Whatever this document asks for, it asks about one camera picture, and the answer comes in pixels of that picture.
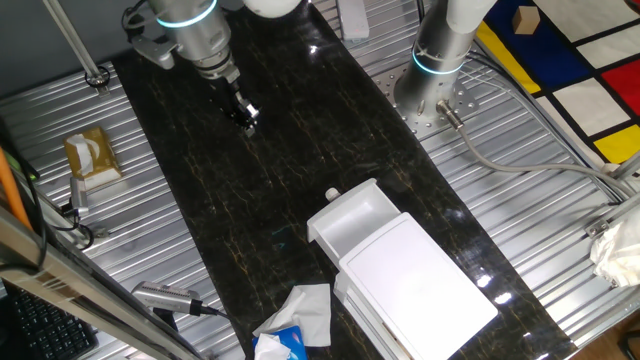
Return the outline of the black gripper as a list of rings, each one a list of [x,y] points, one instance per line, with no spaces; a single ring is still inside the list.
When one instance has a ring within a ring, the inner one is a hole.
[[[240,98],[236,93],[240,90],[237,80],[229,82],[225,77],[212,81],[212,98],[221,110],[238,127],[245,136],[253,136],[258,124],[259,110],[247,99]]]

